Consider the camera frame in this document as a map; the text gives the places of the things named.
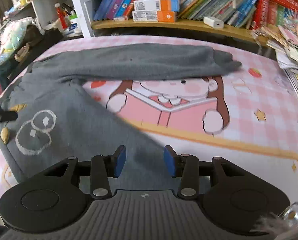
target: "orange box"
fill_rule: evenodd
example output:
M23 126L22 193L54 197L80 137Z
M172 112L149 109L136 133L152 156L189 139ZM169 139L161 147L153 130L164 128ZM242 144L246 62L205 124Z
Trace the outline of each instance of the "orange box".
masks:
M180 10L179 0L135 0L135 11L175 11Z
M174 11L133 11L134 22L175 22L177 13Z

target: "cartoon print on sweater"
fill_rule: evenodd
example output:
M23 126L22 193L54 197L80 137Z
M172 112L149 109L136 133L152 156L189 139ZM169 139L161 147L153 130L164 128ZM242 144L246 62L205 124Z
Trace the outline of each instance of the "cartoon print on sweater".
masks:
M122 81L110 95L107 109L127 120L190 132L219 134L229 124L221 76L140 81L149 96L135 85Z

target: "red bottle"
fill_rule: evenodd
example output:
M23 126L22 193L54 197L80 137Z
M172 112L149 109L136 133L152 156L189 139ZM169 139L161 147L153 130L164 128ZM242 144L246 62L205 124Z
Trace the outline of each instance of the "red bottle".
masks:
M56 3L55 4L55 8L56 8L56 11L57 11L57 14L58 14L58 17L60 19L60 22L62 24L62 28L65 30L68 28L68 25L65 21L65 18L64 18L64 15L62 13L62 10L60 9L60 3Z

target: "gray ribbed plate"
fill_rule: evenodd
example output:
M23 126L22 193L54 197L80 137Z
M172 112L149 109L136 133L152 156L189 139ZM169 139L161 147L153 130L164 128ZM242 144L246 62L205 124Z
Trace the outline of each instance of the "gray ribbed plate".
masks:
M7 231L1 240L267 240L269 235L239 236L217 228L193 201L171 190L119 190L108 200L95 200L74 224L47 234Z

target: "white power adapter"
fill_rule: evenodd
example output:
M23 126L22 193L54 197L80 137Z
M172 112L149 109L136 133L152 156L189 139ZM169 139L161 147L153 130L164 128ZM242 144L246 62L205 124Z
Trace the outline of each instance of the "white power adapter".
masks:
M215 28L215 29L223 29L224 22L211 16L204 16L203 22L208 26Z

